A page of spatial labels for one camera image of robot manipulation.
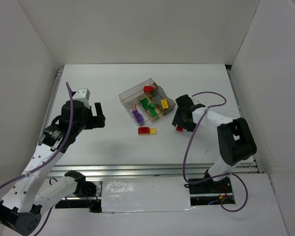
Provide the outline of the yellow curved lego brick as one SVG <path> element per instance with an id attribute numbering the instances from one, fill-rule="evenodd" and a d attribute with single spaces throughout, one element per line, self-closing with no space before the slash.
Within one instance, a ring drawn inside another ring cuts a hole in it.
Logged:
<path id="1" fill-rule="evenodd" d="M 161 99 L 161 106 L 164 110 L 168 109 L 169 108 L 169 105 L 168 105 L 168 102 L 167 102 L 167 99 Z"/>

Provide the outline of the green lego plate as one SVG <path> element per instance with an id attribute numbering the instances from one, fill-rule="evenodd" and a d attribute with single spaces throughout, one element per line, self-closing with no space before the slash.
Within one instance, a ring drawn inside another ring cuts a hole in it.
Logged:
<path id="1" fill-rule="evenodd" d="M 151 115 L 152 117 L 155 117 L 155 116 L 158 115 L 158 113 L 157 113 L 157 111 L 156 111 L 155 109 L 150 109 L 149 113 L 150 113 L 150 115 Z"/>

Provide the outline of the yellow lego plate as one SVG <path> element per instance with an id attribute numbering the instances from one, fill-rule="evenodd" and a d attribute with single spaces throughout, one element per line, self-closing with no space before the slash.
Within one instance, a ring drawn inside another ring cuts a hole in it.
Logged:
<path id="1" fill-rule="evenodd" d="M 156 129 L 155 129 L 155 128 L 150 128 L 150 129 L 149 129 L 149 134 L 150 134 L 150 135 L 156 135 L 156 134 L 157 134 Z"/>

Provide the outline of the small green lego brick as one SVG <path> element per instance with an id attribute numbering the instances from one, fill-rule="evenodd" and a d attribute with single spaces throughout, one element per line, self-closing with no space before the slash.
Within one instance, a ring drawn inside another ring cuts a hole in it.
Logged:
<path id="1" fill-rule="evenodd" d="M 143 105 L 143 108 L 144 108 L 145 110 L 149 110 L 149 109 L 150 109 L 150 106 L 147 105 L 147 104 L 144 104 L 144 105 Z"/>

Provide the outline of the purple lego brick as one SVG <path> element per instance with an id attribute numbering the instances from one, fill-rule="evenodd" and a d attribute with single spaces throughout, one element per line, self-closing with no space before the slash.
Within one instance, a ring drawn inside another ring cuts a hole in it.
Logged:
<path id="1" fill-rule="evenodd" d="M 143 115 L 141 113 L 139 113 L 138 111 L 136 111 L 136 112 L 132 111 L 132 115 L 133 115 L 133 117 L 135 118 L 136 122 L 139 125 L 144 123 L 144 118 L 143 118 Z"/>

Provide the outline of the red arch lego brick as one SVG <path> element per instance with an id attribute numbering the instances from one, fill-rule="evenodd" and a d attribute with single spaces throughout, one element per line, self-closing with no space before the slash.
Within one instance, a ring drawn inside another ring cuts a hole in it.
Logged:
<path id="1" fill-rule="evenodd" d="M 150 128 L 149 127 L 139 127 L 138 128 L 138 135 L 149 135 Z"/>

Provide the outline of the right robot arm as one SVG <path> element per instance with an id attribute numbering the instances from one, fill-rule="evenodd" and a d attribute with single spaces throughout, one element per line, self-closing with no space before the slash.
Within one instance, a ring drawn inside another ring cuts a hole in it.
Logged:
<path id="1" fill-rule="evenodd" d="M 202 94 L 217 95 L 223 99 L 223 102 L 209 106 L 201 103 L 194 104 L 192 97 Z M 182 175 L 189 186 L 206 181 L 213 184 L 218 183 L 230 175 L 239 162 L 256 154 L 257 146 L 246 119 L 225 117 L 211 110 L 224 106 L 227 103 L 225 96 L 213 91 L 203 91 L 192 97 L 185 94 L 176 99 L 177 111 L 172 121 L 173 126 L 192 133 L 183 157 Z M 186 162 L 193 139 L 200 126 L 217 133 L 220 156 L 213 166 L 206 170 L 202 180 L 190 181 L 186 176 Z"/>

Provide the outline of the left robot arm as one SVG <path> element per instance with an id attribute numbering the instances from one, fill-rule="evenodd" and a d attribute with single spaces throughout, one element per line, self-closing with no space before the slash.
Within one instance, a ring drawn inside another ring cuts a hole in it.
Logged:
<path id="1" fill-rule="evenodd" d="M 54 165 L 63 157 L 83 130 L 103 128 L 105 116 L 100 103 L 96 115 L 82 101 L 67 101 L 38 140 L 35 152 L 20 177 L 11 180 L 10 191 L 0 200 L 0 223 L 22 236 L 38 227 L 42 215 L 68 195 L 95 197 L 100 187 L 70 170 L 44 191 L 40 187 Z"/>

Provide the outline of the dark grey container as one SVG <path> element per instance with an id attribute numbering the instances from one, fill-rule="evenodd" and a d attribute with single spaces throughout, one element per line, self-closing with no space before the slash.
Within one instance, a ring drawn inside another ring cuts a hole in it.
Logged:
<path id="1" fill-rule="evenodd" d="M 161 100 L 162 99 L 166 99 L 167 104 L 168 104 L 168 108 L 164 109 L 164 113 L 163 115 L 167 115 L 170 112 L 172 112 L 175 108 L 176 103 L 174 102 L 174 100 L 170 99 L 164 92 L 164 90 L 162 89 L 161 86 L 157 86 L 155 87 L 151 92 L 150 92 L 153 100 L 156 102 L 157 105 L 159 105 L 161 108 L 162 104 L 161 104 Z"/>

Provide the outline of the clear smoky container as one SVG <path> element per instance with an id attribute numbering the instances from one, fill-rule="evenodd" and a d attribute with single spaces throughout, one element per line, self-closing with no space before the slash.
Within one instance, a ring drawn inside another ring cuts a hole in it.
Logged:
<path id="1" fill-rule="evenodd" d="M 137 97 L 144 94 L 145 86 L 156 88 L 158 84 L 152 78 L 149 78 L 118 95 L 119 100 L 125 109 L 132 109 L 132 105 L 138 102 Z"/>

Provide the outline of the clear small container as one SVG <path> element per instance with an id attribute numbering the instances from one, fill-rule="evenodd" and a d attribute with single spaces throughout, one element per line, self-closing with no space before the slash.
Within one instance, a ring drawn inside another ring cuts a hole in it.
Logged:
<path id="1" fill-rule="evenodd" d="M 127 105 L 128 112 L 137 126 L 149 126 L 151 116 L 143 109 L 140 103 L 129 103 Z"/>

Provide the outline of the aluminium rail frame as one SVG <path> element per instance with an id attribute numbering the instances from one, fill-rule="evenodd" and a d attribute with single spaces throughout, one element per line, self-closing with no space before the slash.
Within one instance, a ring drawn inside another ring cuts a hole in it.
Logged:
<path id="1" fill-rule="evenodd" d="M 52 177 L 75 170 L 89 178 L 180 176 L 190 133 L 176 131 L 173 114 L 152 123 L 155 135 L 138 135 L 138 128 L 119 100 L 119 94 L 154 79 L 170 98 L 213 90 L 227 104 L 217 112 L 237 118 L 239 111 L 229 76 L 223 65 L 89 64 L 58 69 L 49 117 L 60 112 L 67 99 L 65 83 L 73 89 L 88 88 L 90 102 L 101 102 L 106 125 L 82 132 L 65 156 L 52 169 Z"/>

